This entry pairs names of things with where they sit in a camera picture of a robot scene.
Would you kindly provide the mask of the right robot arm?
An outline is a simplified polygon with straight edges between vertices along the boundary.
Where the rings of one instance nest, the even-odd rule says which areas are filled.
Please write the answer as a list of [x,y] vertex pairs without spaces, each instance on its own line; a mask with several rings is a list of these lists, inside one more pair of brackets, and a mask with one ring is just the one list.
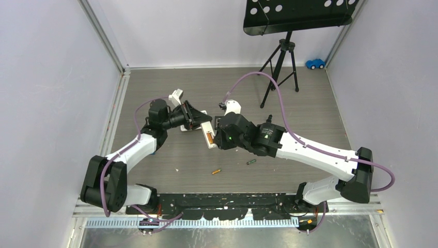
[[330,173],[326,179],[299,185],[294,200],[301,212],[340,197],[361,204],[370,201],[373,169],[367,164],[372,158],[367,148],[337,149],[293,137],[284,127],[273,124],[271,117],[254,125],[234,112],[220,119],[213,141],[222,150],[240,147],[260,157],[294,160]]

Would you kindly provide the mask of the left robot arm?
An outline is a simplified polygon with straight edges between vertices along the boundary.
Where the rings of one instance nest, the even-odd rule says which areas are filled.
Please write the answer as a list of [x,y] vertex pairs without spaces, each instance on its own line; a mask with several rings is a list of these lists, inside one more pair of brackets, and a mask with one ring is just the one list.
[[139,206],[146,214],[158,209],[155,188],[128,184],[128,173],[145,157],[157,152],[165,143],[169,129],[183,126],[195,130],[203,124],[211,127],[212,117],[184,101],[170,108],[163,98],[146,102],[148,116],[143,127],[137,126],[136,137],[119,150],[106,156],[93,156],[80,192],[82,202],[100,207],[109,216],[125,206]]

